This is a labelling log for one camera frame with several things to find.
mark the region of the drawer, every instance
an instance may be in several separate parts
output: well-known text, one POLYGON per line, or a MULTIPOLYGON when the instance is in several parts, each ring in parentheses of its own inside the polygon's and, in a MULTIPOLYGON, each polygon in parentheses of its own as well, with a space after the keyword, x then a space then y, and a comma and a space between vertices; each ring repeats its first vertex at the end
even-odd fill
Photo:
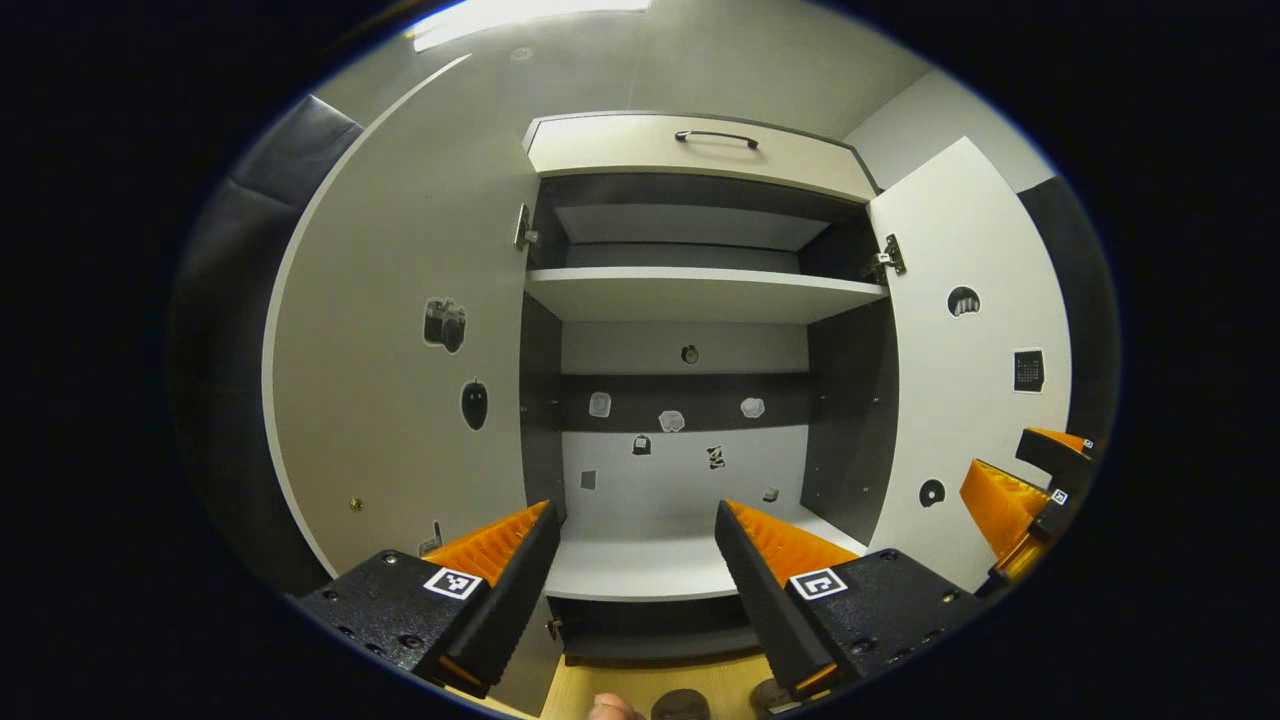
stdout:
POLYGON ((876 196, 847 146, 751 123, 686 115, 611 114, 548 118, 530 128, 539 176, 694 173, 797 187, 856 202, 876 196), (694 131, 684 142, 676 133, 694 131), (698 132, 749 137, 744 140, 698 132))

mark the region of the white shelf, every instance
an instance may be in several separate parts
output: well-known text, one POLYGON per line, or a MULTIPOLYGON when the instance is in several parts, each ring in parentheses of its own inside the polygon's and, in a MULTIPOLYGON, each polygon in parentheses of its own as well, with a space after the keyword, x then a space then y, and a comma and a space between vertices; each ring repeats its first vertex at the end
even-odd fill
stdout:
POLYGON ((564 322, 806 325, 888 297, 878 284, 713 268, 531 270, 525 290, 564 322))
MULTIPOLYGON (((859 556, 867 547, 799 505, 765 510, 859 556)), ((736 594, 716 538, 600 539, 584 533, 570 515, 561 528, 544 592, 570 600, 659 602, 736 594)))

